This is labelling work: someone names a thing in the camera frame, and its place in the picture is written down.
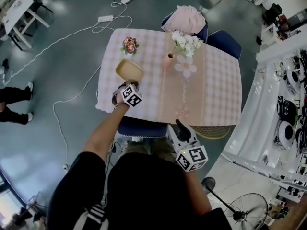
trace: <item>person's legs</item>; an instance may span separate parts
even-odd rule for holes
[[[132,152],[148,154],[143,142],[135,142],[135,141],[128,140],[124,143],[123,150],[120,153],[119,158],[123,156],[124,154],[132,153]]]
[[[20,101],[29,101],[32,95],[33,84],[28,83],[28,86],[24,89],[5,87],[0,90],[0,102],[6,104],[12,104]]]
[[[156,138],[151,145],[152,155],[164,159],[166,161],[175,162],[175,150],[167,142],[166,138]]]
[[[12,122],[25,125],[29,121],[28,114],[18,114],[12,112],[8,107],[5,107],[4,111],[0,113],[0,122]]]

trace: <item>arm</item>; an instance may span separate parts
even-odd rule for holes
[[[122,97],[117,95],[117,103],[122,103]],[[129,106],[126,104],[118,105],[115,110],[107,117],[93,132],[92,136],[86,142],[83,151],[90,151],[97,154],[106,162],[106,156],[109,152],[109,147],[114,139],[117,128]]]
[[[196,171],[185,173],[188,193],[197,215],[202,216],[212,210],[209,199],[200,184]]]

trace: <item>black and white marker cube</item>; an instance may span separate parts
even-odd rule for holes
[[[186,171],[200,169],[208,161],[204,146],[183,149],[178,152],[176,161]]]
[[[121,96],[126,104],[131,107],[135,107],[138,103],[142,101],[142,95],[136,89],[134,84],[130,84],[127,88],[123,89]]]

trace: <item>white desk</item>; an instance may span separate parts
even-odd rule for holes
[[[30,10],[30,6],[32,5],[32,0],[16,0],[13,5],[7,10],[5,16],[2,18],[2,22],[4,23],[6,34],[9,34],[10,31],[13,29],[16,34],[20,37],[20,39],[29,47],[32,48],[30,43],[25,39],[23,36],[23,33],[26,31],[26,29],[29,28],[29,26],[32,24],[32,22],[37,19],[40,21],[45,27],[50,27],[47,22],[45,22],[42,18],[40,18],[36,13],[34,13],[32,10]],[[25,12],[28,12],[33,16],[31,21],[26,24],[25,28],[22,32],[19,32],[19,30],[16,28],[16,23],[19,21],[19,19],[24,15]]]

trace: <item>gray floor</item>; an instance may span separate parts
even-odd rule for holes
[[[40,8],[40,15],[51,24],[49,29],[40,26],[29,39],[33,49],[20,52],[10,42],[0,48],[0,61],[10,61],[16,72],[52,42],[79,29],[94,25],[98,16],[117,15],[122,8],[112,8],[113,0],[45,0],[54,11],[50,14]],[[225,30],[241,45],[240,69],[243,103],[245,103],[256,68],[259,50],[256,36],[261,30],[261,9],[246,0],[134,0],[129,3],[125,15],[133,18],[131,28],[161,30],[160,22],[177,5],[192,5],[202,11],[209,23],[209,32]],[[128,18],[112,24],[113,28],[125,27]],[[67,100],[80,92],[86,81],[101,64],[111,31],[93,34],[81,32],[54,45],[12,79],[8,86],[24,88],[28,81],[35,84],[31,102],[10,106],[14,111],[33,111],[34,118],[27,126],[0,123],[0,166],[24,200],[41,191],[41,204],[47,203],[55,186],[64,176],[66,151],[52,105]],[[69,144],[70,162],[82,149],[95,127],[106,113],[95,109],[98,74],[77,100],[57,105],[57,113]],[[199,171],[202,179],[223,150],[230,134],[222,140],[201,139],[209,155],[205,168]]]

